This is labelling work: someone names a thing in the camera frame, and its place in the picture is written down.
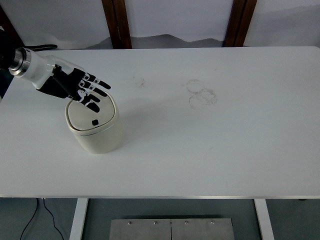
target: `stainless steel panel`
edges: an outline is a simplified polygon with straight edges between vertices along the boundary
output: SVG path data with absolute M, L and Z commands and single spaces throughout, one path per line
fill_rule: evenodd
M 235 240 L 231 218 L 171 220 L 172 240 Z
M 171 220 L 113 219 L 109 240 L 171 240 Z

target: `robotic hand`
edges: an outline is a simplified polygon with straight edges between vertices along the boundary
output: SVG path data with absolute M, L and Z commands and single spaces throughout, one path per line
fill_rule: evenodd
M 31 81 L 40 92 L 70 98 L 96 113 L 100 111 L 100 99 L 91 91 L 106 97 L 105 90 L 111 88 L 107 83 L 64 59 L 52 55 L 43 57 L 24 47 L 16 49 L 2 30 L 0 39 L 1 69 L 9 69 L 12 75 Z

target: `circular marks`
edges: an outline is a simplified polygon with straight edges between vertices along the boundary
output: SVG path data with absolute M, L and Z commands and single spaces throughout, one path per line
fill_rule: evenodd
M 204 109 L 205 107 L 214 105 L 217 102 L 217 95 L 214 93 L 214 91 L 205 88 L 203 83 L 199 80 L 189 80 L 186 84 L 186 89 L 188 90 L 189 94 L 191 94 L 189 103 L 192 109 Z
M 186 89 L 191 95 L 200 93 L 200 91 L 204 88 L 205 86 L 203 85 L 203 83 L 197 79 L 191 79 L 186 83 Z

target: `gray floor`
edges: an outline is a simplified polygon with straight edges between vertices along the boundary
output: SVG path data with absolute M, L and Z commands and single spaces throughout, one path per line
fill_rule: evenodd
M 266 201 L 275 240 L 320 240 L 320 199 Z M 47 198 L 55 225 L 69 239 L 77 200 Z M 0 240 L 18 240 L 36 209 L 35 198 L 0 198 Z M 83 240 L 108 240 L 111 219 L 231 218 L 235 240 L 260 240 L 253 200 L 90 199 Z M 24 240 L 60 240 L 42 200 Z

